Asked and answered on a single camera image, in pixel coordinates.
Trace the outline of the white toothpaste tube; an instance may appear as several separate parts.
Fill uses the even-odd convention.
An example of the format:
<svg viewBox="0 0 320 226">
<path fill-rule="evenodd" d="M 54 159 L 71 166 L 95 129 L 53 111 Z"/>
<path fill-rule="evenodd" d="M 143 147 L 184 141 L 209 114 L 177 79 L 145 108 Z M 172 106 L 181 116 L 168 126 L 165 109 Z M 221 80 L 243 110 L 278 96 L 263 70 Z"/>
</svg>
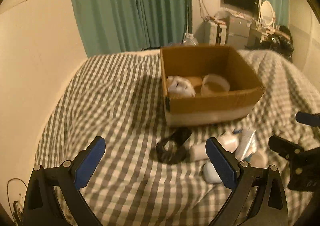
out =
<svg viewBox="0 0 320 226">
<path fill-rule="evenodd" d="M 252 127 L 242 129 L 242 132 L 238 137 L 239 145 L 234 153 L 238 161 L 249 158 L 250 155 L 257 151 L 255 132 L 256 129 Z"/>
</svg>

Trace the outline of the blue tissue pack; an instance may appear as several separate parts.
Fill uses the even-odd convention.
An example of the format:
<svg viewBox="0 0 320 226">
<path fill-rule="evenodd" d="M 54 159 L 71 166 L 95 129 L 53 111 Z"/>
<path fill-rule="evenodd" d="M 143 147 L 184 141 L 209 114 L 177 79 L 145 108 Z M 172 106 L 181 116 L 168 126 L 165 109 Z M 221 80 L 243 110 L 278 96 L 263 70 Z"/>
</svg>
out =
<svg viewBox="0 0 320 226">
<path fill-rule="evenodd" d="M 241 134 L 243 132 L 243 128 L 234 129 L 232 134 Z"/>
</svg>

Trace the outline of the white earbuds case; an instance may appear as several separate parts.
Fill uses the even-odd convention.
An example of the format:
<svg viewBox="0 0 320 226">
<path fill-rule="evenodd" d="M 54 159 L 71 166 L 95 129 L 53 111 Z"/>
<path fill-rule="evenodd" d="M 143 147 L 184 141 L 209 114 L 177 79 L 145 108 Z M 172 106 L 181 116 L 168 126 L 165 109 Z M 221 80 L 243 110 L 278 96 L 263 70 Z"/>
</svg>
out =
<svg viewBox="0 0 320 226">
<path fill-rule="evenodd" d="M 206 162 L 202 168 L 203 178 L 209 184 L 220 184 L 222 180 L 211 162 Z"/>
</svg>

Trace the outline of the black garbage bag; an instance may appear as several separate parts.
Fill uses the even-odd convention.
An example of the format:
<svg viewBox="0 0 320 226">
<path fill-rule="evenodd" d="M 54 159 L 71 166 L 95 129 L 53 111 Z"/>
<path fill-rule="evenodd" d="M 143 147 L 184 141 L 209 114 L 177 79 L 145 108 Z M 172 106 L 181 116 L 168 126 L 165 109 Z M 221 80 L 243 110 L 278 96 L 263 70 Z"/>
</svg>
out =
<svg viewBox="0 0 320 226">
<path fill-rule="evenodd" d="M 286 26 L 281 25 L 273 34 L 269 34 L 265 40 L 260 43 L 260 49 L 272 50 L 292 63 L 294 47 L 290 30 Z"/>
</svg>

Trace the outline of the white tape roll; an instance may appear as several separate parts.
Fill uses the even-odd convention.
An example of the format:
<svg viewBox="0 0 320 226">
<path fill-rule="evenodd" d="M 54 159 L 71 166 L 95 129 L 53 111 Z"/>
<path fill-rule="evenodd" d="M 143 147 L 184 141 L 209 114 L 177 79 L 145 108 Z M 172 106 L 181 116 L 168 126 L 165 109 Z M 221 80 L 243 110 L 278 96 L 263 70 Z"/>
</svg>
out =
<svg viewBox="0 0 320 226">
<path fill-rule="evenodd" d="M 209 96 L 218 92 L 228 92 L 229 90 L 230 84 L 224 77 L 208 74 L 202 80 L 200 92 L 202 96 Z"/>
</svg>

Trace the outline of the brown cardboard box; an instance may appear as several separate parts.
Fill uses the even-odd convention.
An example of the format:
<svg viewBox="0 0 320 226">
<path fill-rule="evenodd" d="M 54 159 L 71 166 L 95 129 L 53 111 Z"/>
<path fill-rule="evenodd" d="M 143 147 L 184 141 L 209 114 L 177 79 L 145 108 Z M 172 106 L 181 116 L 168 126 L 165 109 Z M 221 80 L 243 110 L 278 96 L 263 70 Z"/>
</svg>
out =
<svg viewBox="0 0 320 226">
<path fill-rule="evenodd" d="M 179 46 L 160 50 L 165 120 L 198 126 L 247 116 L 265 87 L 230 46 Z"/>
</svg>

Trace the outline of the white oval mirror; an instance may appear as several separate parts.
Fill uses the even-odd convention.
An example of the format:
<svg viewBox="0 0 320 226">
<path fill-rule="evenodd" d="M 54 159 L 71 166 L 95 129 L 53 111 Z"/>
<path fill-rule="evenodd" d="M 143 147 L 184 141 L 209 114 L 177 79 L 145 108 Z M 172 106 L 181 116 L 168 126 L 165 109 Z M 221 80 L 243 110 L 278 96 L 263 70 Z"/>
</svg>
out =
<svg viewBox="0 0 320 226">
<path fill-rule="evenodd" d="M 260 12 L 259 12 L 259 21 L 262 25 L 265 27 L 270 27 L 273 25 L 275 20 L 275 11 L 272 7 L 272 4 L 265 0 L 260 6 Z"/>
</svg>

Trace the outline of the silver mini fridge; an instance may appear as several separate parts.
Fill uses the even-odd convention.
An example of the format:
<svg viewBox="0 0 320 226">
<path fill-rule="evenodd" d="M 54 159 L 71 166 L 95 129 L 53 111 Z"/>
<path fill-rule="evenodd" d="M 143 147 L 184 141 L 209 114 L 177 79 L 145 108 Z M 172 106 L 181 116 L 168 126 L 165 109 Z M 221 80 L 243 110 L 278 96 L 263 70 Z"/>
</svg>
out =
<svg viewBox="0 0 320 226">
<path fill-rule="evenodd" d="M 251 22 L 233 15 L 228 18 L 227 45 L 244 50 L 249 37 Z"/>
</svg>

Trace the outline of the white suitcase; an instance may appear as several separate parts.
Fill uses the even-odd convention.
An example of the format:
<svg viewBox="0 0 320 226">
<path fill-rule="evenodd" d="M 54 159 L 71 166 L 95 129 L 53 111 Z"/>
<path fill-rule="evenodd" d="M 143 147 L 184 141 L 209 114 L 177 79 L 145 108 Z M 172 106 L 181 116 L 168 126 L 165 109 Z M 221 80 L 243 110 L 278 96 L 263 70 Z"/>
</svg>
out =
<svg viewBox="0 0 320 226">
<path fill-rule="evenodd" d="M 224 21 L 208 21 L 207 43 L 210 45 L 225 45 L 227 37 L 227 25 Z"/>
</svg>

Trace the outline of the white crumpled cloth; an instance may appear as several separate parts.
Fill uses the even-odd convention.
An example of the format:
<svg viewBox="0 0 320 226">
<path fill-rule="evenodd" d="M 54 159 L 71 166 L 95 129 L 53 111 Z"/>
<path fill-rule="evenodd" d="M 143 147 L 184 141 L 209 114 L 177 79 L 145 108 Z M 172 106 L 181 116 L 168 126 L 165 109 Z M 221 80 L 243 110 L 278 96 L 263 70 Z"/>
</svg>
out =
<svg viewBox="0 0 320 226">
<path fill-rule="evenodd" d="M 184 77 L 168 76 L 168 96 L 170 97 L 195 97 L 196 92 L 191 82 Z"/>
</svg>

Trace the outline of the grey checkered bedspread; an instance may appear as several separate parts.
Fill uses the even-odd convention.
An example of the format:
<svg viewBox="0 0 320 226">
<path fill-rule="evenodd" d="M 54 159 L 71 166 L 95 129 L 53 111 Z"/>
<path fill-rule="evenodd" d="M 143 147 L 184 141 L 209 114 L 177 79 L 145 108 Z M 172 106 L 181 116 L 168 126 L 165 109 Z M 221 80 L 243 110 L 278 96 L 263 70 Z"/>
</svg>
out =
<svg viewBox="0 0 320 226">
<path fill-rule="evenodd" d="M 268 139 L 277 134 L 304 149 L 318 147 L 319 129 L 297 123 L 295 114 L 319 112 L 319 92 L 272 51 L 240 53 L 265 85 L 263 97 L 243 119 L 194 128 L 185 145 L 252 127 L 257 147 L 287 184 L 289 164 L 268 148 Z M 103 225 L 208 225 L 230 191 L 206 183 L 201 161 L 159 163 L 154 147 L 172 133 L 164 117 L 160 56 L 95 56 L 80 67 L 51 114 L 35 162 L 59 166 L 101 136 L 105 154 L 81 192 Z"/>
</svg>

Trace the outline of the clear water bottle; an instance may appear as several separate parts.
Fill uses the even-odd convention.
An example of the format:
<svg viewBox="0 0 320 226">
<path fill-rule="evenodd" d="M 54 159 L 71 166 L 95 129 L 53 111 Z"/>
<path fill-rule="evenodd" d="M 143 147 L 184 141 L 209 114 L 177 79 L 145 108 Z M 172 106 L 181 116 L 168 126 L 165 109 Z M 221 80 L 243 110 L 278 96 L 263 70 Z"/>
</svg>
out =
<svg viewBox="0 0 320 226">
<path fill-rule="evenodd" d="M 199 43 L 192 33 L 185 33 L 182 44 L 184 46 L 197 46 Z"/>
</svg>

